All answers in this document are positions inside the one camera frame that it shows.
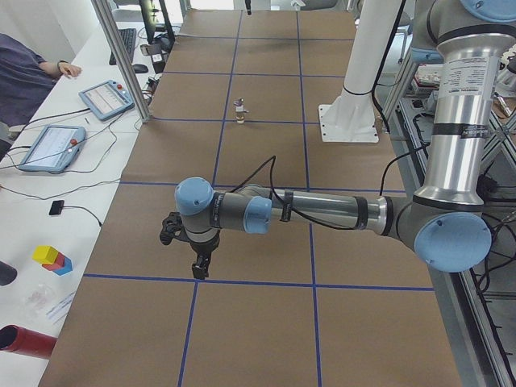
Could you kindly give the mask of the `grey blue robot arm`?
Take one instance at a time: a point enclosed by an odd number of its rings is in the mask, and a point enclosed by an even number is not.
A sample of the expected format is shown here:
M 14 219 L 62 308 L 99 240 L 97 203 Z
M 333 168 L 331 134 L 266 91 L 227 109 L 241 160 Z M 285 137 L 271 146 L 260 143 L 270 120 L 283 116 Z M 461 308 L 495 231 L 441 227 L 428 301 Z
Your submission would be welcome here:
M 317 108 L 334 99 L 356 38 L 352 14 L 335 10 L 192 10 L 171 71 L 198 85 L 225 81 L 224 114 L 184 115 L 175 125 L 179 178 L 189 172 L 222 190 L 251 186 L 375 198 L 405 189 L 389 165 L 393 142 L 326 143 Z M 306 287 L 316 284 L 427 287 L 426 266 L 401 243 L 373 231 L 272 221 L 269 232 L 224 230 L 209 281 Z

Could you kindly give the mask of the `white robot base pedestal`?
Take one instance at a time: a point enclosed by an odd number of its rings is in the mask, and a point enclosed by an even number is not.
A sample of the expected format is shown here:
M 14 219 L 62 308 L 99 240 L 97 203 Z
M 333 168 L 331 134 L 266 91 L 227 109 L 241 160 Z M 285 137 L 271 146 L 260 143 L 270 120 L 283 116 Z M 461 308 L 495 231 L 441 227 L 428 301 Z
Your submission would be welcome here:
M 379 141 L 372 89 L 397 13 L 402 8 L 400 1 L 363 1 L 342 92 L 332 104 L 318 107 L 324 142 L 375 144 Z

